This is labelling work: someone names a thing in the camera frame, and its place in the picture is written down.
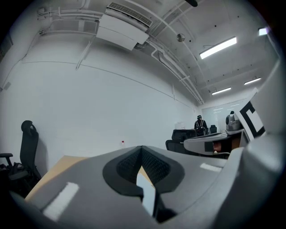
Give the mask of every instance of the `chair armrest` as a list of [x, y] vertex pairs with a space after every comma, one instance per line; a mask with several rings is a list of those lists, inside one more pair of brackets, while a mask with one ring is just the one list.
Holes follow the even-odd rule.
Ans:
[[17, 173], [17, 174], [10, 175], [10, 176], [9, 176], [9, 179], [10, 179], [11, 181], [14, 181], [14, 180], [22, 179], [22, 178], [24, 178], [24, 177], [26, 177], [26, 176], [28, 176], [28, 175], [29, 175], [29, 174], [28, 174], [27, 171], [22, 171], [22, 172], [19, 172], [19, 173]]
[[11, 153], [0, 153], [0, 157], [13, 157]]

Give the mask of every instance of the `ceiling light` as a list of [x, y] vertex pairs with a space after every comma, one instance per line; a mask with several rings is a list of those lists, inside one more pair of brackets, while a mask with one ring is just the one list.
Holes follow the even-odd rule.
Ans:
[[204, 59], [204, 58], [206, 58], [206, 57], [208, 57], [208, 56], [210, 56], [210, 55], [212, 55], [218, 51], [221, 51], [222, 49], [225, 49], [231, 45], [234, 45], [234, 44], [236, 44], [236, 37], [230, 38], [230, 39], [228, 39], [228, 40], [226, 40], [226, 41], [224, 41], [224, 42], [222, 42], [216, 46], [213, 46], [212, 48], [200, 53], [200, 56], [202, 59]]
[[267, 33], [268, 33], [268, 29], [267, 28], [260, 28], [260, 29], [258, 29], [259, 36], [266, 35]]
[[244, 83], [244, 85], [246, 85], [246, 84], [251, 84], [251, 83], [254, 83], [254, 82], [259, 81], [259, 80], [261, 80], [261, 78], [257, 78], [257, 79], [255, 79], [255, 80], [248, 81], [248, 82]]
[[222, 93], [222, 92], [225, 92], [225, 91], [228, 91], [230, 90], [231, 88], [226, 88], [226, 89], [223, 89], [221, 91], [216, 91], [216, 92], [213, 92], [212, 95], [215, 95], [215, 94], [218, 94], [218, 93]]

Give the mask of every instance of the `air conditioning unit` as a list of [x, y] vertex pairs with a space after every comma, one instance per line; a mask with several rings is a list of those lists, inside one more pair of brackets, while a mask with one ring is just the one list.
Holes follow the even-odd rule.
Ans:
[[151, 24], [144, 15], [113, 2], [99, 19], [97, 37], [132, 50], [137, 43], [144, 44], [148, 39], [145, 31]]

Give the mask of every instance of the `dark clothing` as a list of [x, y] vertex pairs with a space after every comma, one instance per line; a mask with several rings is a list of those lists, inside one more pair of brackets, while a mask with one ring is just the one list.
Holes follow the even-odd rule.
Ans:
[[195, 122], [195, 129], [197, 129], [199, 127], [204, 127], [205, 129], [207, 129], [207, 125], [206, 125], [205, 120], [198, 120]]

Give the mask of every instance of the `white ceiling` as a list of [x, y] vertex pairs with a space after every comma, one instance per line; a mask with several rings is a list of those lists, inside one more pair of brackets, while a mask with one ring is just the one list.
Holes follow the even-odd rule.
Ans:
[[[47, 1], [53, 8], [79, 8], [88, 0], [52, 0]], [[184, 34], [185, 42], [198, 60], [202, 69], [192, 58], [186, 47], [177, 41], [170, 29], [161, 25], [152, 32], [184, 63], [191, 75], [191, 80], [203, 99], [211, 99], [210, 92], [232, 87], [235, 91], [244, 89], [244, 82], [255, 77], [262, 77], [257, 85], [262, 84], [271, 71], [277, 56], [267, 36], [258, 36], [258, 28], [267, 26], [259, 14], [247, 2], [237, 0], [198, 0], [198, 7], [192, 7], [183, 0], [133, 0], [142, 6], [164, 17], [171, 22], [178, 34]], [[90, 0], [89, 10], [105, 12], [111, 0]], [[143, 9], [124, 0], [114, 2], [129, 6], [145, 16], [153, 23], [158, 20]], [[62, 26], [71, 26], [66, 22]], [[217, 52], [205, 59], [199, 53], [231, 37], [237, 37], [237, 44]]]

